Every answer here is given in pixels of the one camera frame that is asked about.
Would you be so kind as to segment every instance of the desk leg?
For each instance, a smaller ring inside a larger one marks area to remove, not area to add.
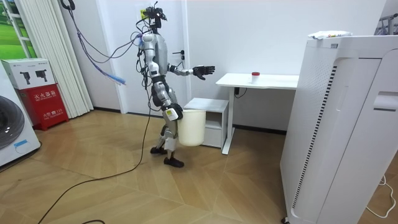
[[[228,103],[228,133],[226,137],[226,141],[223,147],[223,154],[228,155],[229,153],[229,148],[231,147],[231,142],[232,142],[232,137],[234,136],[235,128],[232,128],[232,123],[233,123],[233,116],[234,116],[234,100],[235,100],[235,94],[234,94],[234,87],[229,88],[229,103]]]

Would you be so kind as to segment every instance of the window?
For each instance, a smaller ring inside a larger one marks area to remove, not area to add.
[[[0,0],[0,59],[36,57],[14,0]]]

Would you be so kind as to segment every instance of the red box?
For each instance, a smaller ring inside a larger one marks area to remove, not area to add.
[[[46,131],[48,127],[69,121],[57,84],[18,92],[35,129]]]

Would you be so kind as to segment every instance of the wooden floor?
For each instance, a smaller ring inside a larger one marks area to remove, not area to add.
[[[0,173],[0,223],[37,223],[73,184],[134,167],[147,118],[94,111],[46,132],[38,153]],[[230,154],[212,147],[179,146],[184,169],[152,156],[162,119],[151,118],[142,164],[133,172],[90,182],[67,193],[43,223],[275,224],[286,216],[279,162],[284,136],[236,130]],[[398,157],[387,173],[398,191]],[[380,187],[371,208],[389,206]],[[365,212],[360,223],[398,224],[398,212],[381,220]]]

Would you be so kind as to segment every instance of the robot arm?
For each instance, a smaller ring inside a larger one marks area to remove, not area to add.
[[[194,75],[201,80],[206,80],[204,75],[210,75],[213,74],[213,72],[216,70],[215,66],[196,66],[193,69],[183,69],[179,70],[176,66],[174,65],[169,65],[168,70],[176,75],[181,75],[181,76],[187,76],[187,75]]]
[[[167,93],[168,90],[164,84],[164,79],[159,73],[159,65],[154,62],[156,56],[155,48],[157,39],[155,34],[144,34],[142,36],[142,42],[144,44],[144,52],[146,57],[146,64],[149,68],[150,78],[152,79],[152,96],[154,99],[155,106],[161,106],[162,111],[165,111],[169,120],[182,119],[182,111],[180,105],[172,103],[172,100]]]

